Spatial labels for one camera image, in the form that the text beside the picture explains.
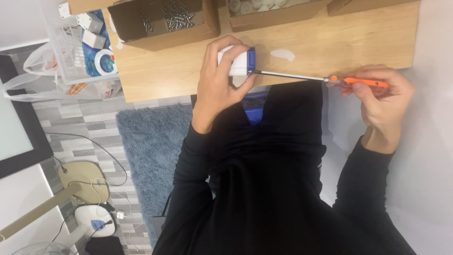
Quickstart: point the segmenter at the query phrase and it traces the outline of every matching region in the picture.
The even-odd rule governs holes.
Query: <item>wooden tabletop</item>
[[[219,6],[219,16],[221,35],[233,34],[256,47],[257,69],[324,77],[366,64],[410,67],[419,7],[418,1],[335,17],[325,8],[311,20],[239,33],[231,32],[225,5]],[[127,45],[118,49],[108,10],[102,11],[127,102],[196,94],[205,48],[214,39],[156,52]],[[273,57],[275,49],[290,50],[296,57],[293,62]],[[255,84],[293,81],[261,75]]]

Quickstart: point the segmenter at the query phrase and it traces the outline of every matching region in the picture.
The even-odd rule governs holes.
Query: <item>white plastic bag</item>
[[[24,88],[28,94],[10,96],[7,90]],[[119,80],[101,80],[66,85],[61,79],[35,74],[22,74],[3,84],[2,93],[13,101],[36,102],[48,99],[108,99],[121,89]]]
[[[54,76],[57,69],[57,60],[50,42],[37,48],[24,62],[24,70],[30,74]]]

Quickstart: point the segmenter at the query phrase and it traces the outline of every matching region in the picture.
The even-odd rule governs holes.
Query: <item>person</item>
[[[229,45],[234,47],[217,65],[217,53]],[[232,60],[248,48],[231,35],[206,48],[153,254],[415,254],[385,208],[388,165],[413,85],[384,65],[349,74],[384,80],[390,88],[379,98],[363,83],[341,89],[361,100],[367,129],[344,165],[330,207],[319,197],[326,152],[321,83],[272,86],[261,122],[251,126],[240,101],[256,75],[239,88],[228,84]]]

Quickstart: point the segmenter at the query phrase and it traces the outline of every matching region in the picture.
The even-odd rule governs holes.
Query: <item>sleeve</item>
[[[190,125],[173,176],[173,191],[164,229],[153,254],[184,254],[206,209],[212,203],[208,178],[209,134]]]
[[[338,180],[333,209],[391,254],[415,254],[386,212],[386,179],[394,153],[369,151],[362,146],[361,138]]]

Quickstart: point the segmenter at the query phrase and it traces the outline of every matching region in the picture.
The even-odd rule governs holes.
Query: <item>beige lamp base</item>
[[[62,167],[58,168],[58,175],[60,176],[61,183],[64,188],[67,188],[71,182],[82,181],[80,183],[82,190],[75,193],[74,196],[80,198],[88,204],[98,204],[105,202],[110,197],[110,192],[106,181],[96,178],[104,178],[104,174],[100,167],[91,161],[76,161],[63,164],[66,169],[63,171]]]

